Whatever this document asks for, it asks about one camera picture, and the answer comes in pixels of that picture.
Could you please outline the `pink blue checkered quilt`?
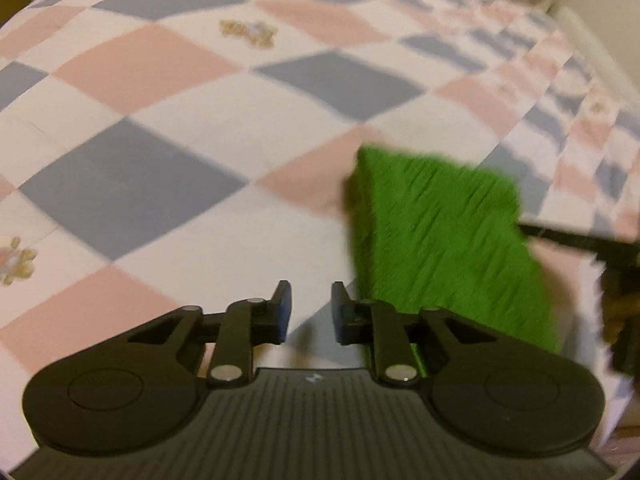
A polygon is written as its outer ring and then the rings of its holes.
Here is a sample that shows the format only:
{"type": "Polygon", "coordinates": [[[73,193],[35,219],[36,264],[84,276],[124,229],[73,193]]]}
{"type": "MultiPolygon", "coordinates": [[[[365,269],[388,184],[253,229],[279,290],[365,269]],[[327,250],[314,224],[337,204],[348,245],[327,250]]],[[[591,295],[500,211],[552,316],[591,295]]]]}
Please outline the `pink blue checkered quilt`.
{"type": "Polygon", "coordinates": [[[527,220],[639,233],[639,118],[511,0],[35,0],[1,29],[1,466],[33,374],[184,304],[293,286],[273,367],[355,367],[342,184],[384,143],[510,174],[527,220]]]}

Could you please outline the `green knitted vest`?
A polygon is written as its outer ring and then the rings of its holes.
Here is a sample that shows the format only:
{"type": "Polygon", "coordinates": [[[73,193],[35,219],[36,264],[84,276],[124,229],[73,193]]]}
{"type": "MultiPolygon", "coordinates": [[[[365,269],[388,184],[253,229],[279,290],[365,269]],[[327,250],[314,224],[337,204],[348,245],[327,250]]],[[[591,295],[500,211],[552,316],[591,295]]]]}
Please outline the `green knitted vest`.
{"type": "Polygon", "coordinates": [[[518,228],[521,200],[512,178],[367,144],[344,195],[361,298],[401,313],[445,308],[558,351],[544,274],[518,228]]]}

